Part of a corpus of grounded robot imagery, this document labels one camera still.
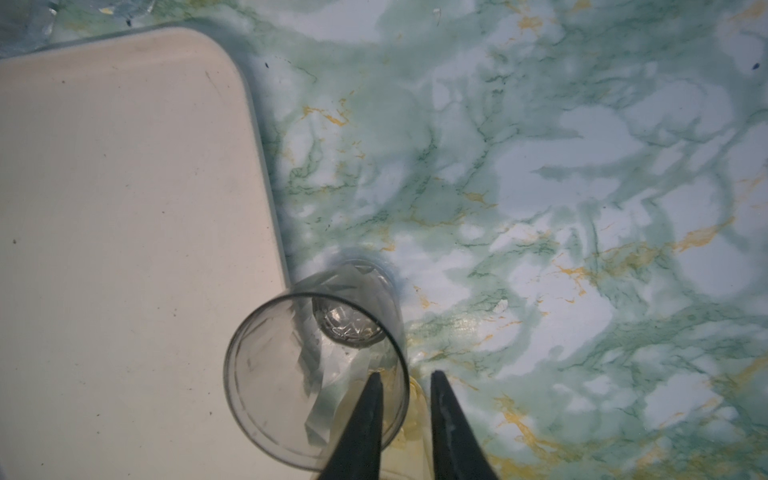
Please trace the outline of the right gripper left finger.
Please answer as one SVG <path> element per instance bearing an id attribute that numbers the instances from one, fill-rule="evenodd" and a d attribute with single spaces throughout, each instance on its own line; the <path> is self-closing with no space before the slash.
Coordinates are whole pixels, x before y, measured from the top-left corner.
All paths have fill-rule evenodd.
<path id="1" fill-rule="evenodd" d="M 378 480 L 380 474 L 383 385 L 372 373 L 352 411 L 347 425 L 319 479 Z"/>

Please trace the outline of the amber yellow cup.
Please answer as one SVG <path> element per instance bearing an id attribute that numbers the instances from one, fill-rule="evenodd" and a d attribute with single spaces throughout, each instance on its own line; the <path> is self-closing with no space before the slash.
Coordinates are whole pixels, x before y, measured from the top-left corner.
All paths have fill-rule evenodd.
<path id="1" fill-rule="evenodd" d="M 381 455 L 381 479 L 434 478 L 430 408 L 419 383 L 411 377 L 410 399 L 397 436 Z"/>

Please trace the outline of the grey smoky cup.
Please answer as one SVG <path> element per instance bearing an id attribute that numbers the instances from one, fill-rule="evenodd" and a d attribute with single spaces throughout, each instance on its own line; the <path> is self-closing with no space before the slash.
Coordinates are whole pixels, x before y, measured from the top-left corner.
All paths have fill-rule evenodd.
<path id="1" fill-rule="evenodd" d="M 223 376 L 229 408 L 258 448 L 320 471 L 374 373 L 383 384 L 388 446 L 410 403 L 401 309 L 383 268 L 349 259 L 255 309 L 229 343 Z"/>

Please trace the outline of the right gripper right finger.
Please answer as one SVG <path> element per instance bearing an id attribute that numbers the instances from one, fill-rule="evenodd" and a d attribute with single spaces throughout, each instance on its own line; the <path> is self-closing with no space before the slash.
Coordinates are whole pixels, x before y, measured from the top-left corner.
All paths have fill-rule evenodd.
<path id="1" fill-rule="evenodd" d="M 430 377 L 430 414 L 436 479 L 498 479 L 440 370 Z"/>

